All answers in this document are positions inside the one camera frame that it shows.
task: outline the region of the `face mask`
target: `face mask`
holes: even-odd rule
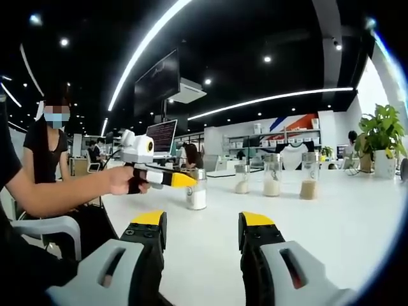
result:
[[[53,129],[60,129],[69,120],[69,113],[44,113],[47,124]]]

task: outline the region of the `monitor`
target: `monitor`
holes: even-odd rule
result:
[[[143,113],[151,104],[163,101],[180,92],[179,53],[172,51],[151,67],[135,83],[135,117]]]
[[[347,148],[348,145],[338,145],[337,146],[337,159],[344,158],[344,149]]]
[[[154,155],[169,156],[174,142],[177,120],[167,121],[149,126],[146,135],[153,138]]]

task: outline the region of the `black ceiling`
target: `black ceiling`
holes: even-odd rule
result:
[[[77,106],[71,110],[68,133],[98,135],[105,117],[109,118],[106,131],[134,126],[144,132],[153,122],[150,112],[158,113],[160,107],[154,105],[145,115],[134,118],[134,82],[174,48],[180,54],[181,76],[202,84],[208,94],[189,105],[169,104],[169,112],[196,115],[274,94],[323,88],[327,83],[324,25],[316,13],[316,5],[322,5],[322,1],[193,0],[144,51],[112,112],[107,111],[108,104],[126,64],[147,31],[175,1],[6,4],[9,7],[3,9],[0,20],[5,43],[1,47],[0,74],[12,78],[4,84],[22,104],[19,108],[8,101],[8,112],[13,116],[10,121],[27,128],[41,99],[20,54],[21,43],[40,87],[56,80],[71,84]],[[363,30],[362,5],[351,0],[325,1],[340,13],[338,39],[343,49],[338,82],[333,86],[354,86],[371,43]],[[41,16],[42,26],[30,25],[33,13]],[[59,44],[62,37],[69,39],[66,48]],[[263,61],[266,55],[271,56],[271,63]],[[212,79],[211,85],[204,84],[206,78]],[[189,129],[195,132],[202,131],[204,124],[225,125],[227,119],[230,123],[256,120],[259,112],[262,118],[268,118],[327,110],[328,105],[333,110],[345,110],[354,95],[314,94],[266,101],[189,121]]]

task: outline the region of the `white table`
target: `white table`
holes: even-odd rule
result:
[[[266,198],[262,175],[251,174],[246,195],[232,193],[234,177],[209,178],[208,207],[200,211],[186,209],[185,191],[170,187],[102,200],[118,236],[141,212],[167,212],[160,292],[177,306],[245,305],[238,250],[238,213],[244,210],[273,219],[286,240],[296,240],[326,265],[337,286],[361,288],[393,240],[405,188],[370,175],[321,171],[319,198],[302,201],[300,171],[284,171],[281,196]]]

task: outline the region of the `bottle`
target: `bottle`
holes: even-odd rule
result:
[[[235,193],[245,194],[249,192],[248,181],[250,169],[248,164],[238,164],[235,166],[235,178],[237,180]]]
[[[280,154],[265,156],[263,195],[278,196],[281,193],[282,158]]]
[[[205,169],[194,168],[189,171],[192,178],[197,180],[197,184],[187,187],[188,208],[201,210],[207,207],[207,174]]]
[[[302,154],[302,188],[300,197],[304,200],[313,200],[317,196],[317,181],[319,179],[319,153],[307,152]]]

